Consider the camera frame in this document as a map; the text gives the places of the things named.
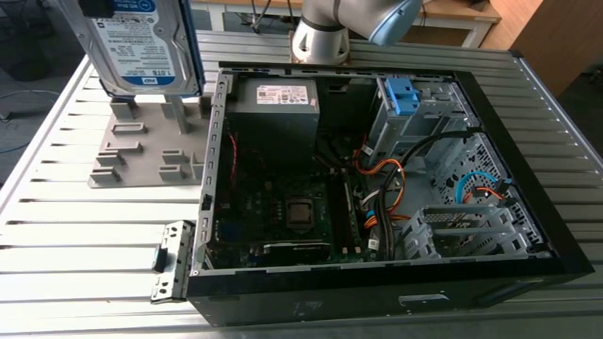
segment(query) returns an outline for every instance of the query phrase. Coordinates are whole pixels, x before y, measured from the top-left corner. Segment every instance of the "power supply label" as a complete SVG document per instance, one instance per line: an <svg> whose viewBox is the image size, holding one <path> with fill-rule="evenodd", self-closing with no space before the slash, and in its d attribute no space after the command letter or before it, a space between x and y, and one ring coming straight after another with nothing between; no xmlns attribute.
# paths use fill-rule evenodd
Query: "power supply label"
<svg viewBox="0 0 603 339"><path fill-rule="evenodd" d="M156 0L113 0L112 18L92 19L115 69L133 85L168 85L175 67L160 27Z"/></svg>
<svg viewBox="0 0 603 339"><path fill-rule="evenodd" d="M305 86L259 86L257 103L260 105L308 105Z"/></svg>

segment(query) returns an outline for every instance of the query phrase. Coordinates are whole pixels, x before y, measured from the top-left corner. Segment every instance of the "slotted metal table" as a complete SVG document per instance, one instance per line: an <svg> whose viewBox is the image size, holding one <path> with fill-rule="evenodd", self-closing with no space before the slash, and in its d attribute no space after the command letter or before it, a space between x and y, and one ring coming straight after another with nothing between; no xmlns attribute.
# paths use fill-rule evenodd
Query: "slotted metal table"
<svg viewBox="0 0 603 339"><path fill-rule="evenodd" d="M284 35L200 31L197 38L207 94L219 61L289 60ZM602 159L528 65L507 52L482 49L355 42L351 50L359 66L474 72L596 272L488 309L381 319L216 330L188 303L152 306L153 247L167 222L196 219L200 187L88 188L111 109L84 59L0 191L0 334L588 338L603 333Z"/></svg>

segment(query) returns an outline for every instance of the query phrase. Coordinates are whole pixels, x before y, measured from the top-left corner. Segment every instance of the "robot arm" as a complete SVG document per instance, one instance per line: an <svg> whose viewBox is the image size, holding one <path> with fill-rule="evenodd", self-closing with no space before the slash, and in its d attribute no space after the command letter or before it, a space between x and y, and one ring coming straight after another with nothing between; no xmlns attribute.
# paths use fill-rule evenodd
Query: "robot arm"
<svg viewBox="0 0 603 339"><path fill-rule="evenodd" d="M295 57L308 64L340 64L349 54L348 29L377 45L399 42L422 0L305 0L295 31Z"/></svg>

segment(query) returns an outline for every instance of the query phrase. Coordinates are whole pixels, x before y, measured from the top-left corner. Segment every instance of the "hard drive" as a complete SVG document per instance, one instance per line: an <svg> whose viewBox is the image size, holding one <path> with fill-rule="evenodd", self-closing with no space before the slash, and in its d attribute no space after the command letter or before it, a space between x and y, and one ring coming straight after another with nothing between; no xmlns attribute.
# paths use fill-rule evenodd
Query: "hard drive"
<svg viewBox="0 0 603 339"><path fill-rule="evenodd" d="M199 95L204 73L188 0L60 0L109 96Z"/></svg>

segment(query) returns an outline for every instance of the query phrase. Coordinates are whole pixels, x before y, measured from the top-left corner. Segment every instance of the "blue cable on floor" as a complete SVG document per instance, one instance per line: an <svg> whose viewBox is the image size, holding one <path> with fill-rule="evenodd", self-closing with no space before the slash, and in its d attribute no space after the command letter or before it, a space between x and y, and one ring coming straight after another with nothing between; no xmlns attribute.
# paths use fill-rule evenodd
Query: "blue cable on floor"
<svg viewBox="0 0 603 339"><path fill-rule="evenodd" d="M25 143L24 145L20 145L19 147L15 147L15 148L12 148L12 149L9 149L9 150L0 150L0 154L5 154L5 153L9 153L9 152L15 152L16 150L20 150L21 148L25 148L27 145L29 145L29 143Z"/></svg>
<svg viewBox="0 0 603 339"><path fill-rule="evenodd" d="M486 178L488 178L494 182L498 182L498 179L487 172L475 171L475 172L467 173L467 175L460 178L459 184L456 186L456 203L463 203L463 188L464 188L464 184L467 183L467 180L470 179L470 177L472 175L483 175Z"/></svg>

